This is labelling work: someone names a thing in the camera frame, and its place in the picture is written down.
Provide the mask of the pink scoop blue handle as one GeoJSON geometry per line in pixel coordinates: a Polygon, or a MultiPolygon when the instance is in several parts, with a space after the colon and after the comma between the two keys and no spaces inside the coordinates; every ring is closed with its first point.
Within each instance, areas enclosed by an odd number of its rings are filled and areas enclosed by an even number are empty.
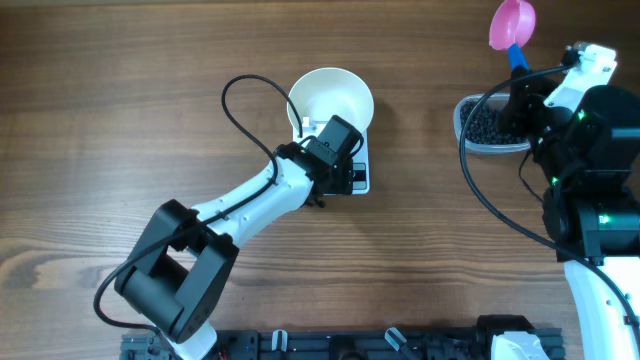
{"type": "Polygon", "coordinates": [[[489,46],[505,50],[512,70],[529,68],[522,48],[530,40],[536,26],[536,12],[525,0],[504,0],[496,10],[489,28],[489,46]]]}

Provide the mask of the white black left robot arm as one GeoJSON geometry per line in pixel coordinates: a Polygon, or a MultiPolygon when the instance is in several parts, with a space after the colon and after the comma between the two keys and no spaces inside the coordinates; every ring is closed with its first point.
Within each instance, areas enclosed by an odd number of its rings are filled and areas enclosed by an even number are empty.
{"type": "Polygon", "coordinates": [[[334,115],[320,132],[269,153],[261,172],[226,195],[192,208],[166,202],[117,270],[115,291],[178,358],[205,358],[217,341],[209,317],[240,249],[286,213],[351,194],[366,130],[334,115]]]}

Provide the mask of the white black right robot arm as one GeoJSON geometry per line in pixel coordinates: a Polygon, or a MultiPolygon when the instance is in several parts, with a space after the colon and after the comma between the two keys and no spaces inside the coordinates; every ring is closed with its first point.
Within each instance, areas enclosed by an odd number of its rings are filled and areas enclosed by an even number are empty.
{"type": "Polygon", "coordinates": [[[639,99],[589,85],[560,98],[551,71],[513,68],[499,127],[525,137],[549,183],[543,223],[578,312],[588,359],[639,356],[639,99]]]}

